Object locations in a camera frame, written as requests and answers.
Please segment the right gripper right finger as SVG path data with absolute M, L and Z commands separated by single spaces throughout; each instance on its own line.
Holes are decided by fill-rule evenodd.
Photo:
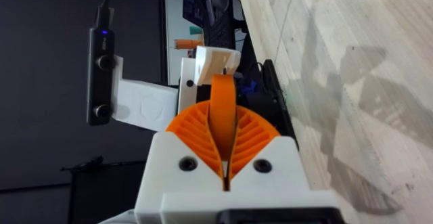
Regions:
M 237 107 L 235 141 L 229 161 L 231 191 L 309 191 L 292 137 L 282 136 L 257 113 Z

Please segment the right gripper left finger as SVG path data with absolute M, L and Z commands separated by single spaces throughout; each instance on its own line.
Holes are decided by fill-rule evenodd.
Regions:
M 154 135 L 134 208 L 138 223 L 215 223 L 224 172 L 209 104 L 184 109 Z

